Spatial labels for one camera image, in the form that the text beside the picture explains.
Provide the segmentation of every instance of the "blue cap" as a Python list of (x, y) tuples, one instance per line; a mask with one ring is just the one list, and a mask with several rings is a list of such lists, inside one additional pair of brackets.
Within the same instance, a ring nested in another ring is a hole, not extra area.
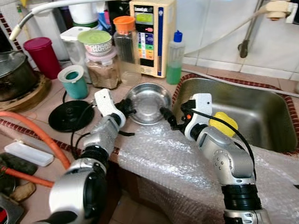
[(174, 42), (182, 42), (183, 34), (178, 30), (174, 33), (173, 41)]

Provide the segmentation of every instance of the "bubble wrap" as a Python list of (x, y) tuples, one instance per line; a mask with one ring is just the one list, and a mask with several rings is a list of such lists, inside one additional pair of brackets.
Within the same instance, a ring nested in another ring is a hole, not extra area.
[[(299, 224), (299, 160), (253, 147), (257, 189), (272, 224)], [(195, 142), (166, 121), (126, 138), (119, 165), (138, 180), (142, 198), (158, 204), (174, 224), (224, 223), (223, 194), (212, 164)]]

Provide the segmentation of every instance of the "orange cap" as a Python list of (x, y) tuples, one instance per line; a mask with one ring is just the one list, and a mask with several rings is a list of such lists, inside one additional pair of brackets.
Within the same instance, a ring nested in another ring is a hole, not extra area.
[(116, 17), (113, 20), (117, 31), (132, 31), (135, 30), (135, 18), (132, 16), (124, 15)]

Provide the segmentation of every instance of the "wooden trivet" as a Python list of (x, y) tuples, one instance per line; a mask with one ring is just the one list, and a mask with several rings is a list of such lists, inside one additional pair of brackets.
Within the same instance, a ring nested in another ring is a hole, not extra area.
[(45, 99), (51, 89), (52, 82), (42, 73), (38, 71), (35, 73), (39, 76), (37, 84), (29, 92), (18, 98), (0, 102), (0, 111), (21, 112), (30, 110)]

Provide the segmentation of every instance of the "stainless steel sink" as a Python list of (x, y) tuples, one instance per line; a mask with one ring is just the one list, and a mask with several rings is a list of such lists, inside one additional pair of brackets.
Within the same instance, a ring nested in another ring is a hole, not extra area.
[(296, 149), (296, 133), (281, 96), (213, 80), (191, 78), (182, 83), (173, 107), (177, 121), (181, 121), (183, 116), (181, 104), (195, 93), (211, 93), (213, 115), (222, 111), (233, 118), (250, 144), (281, 153)]

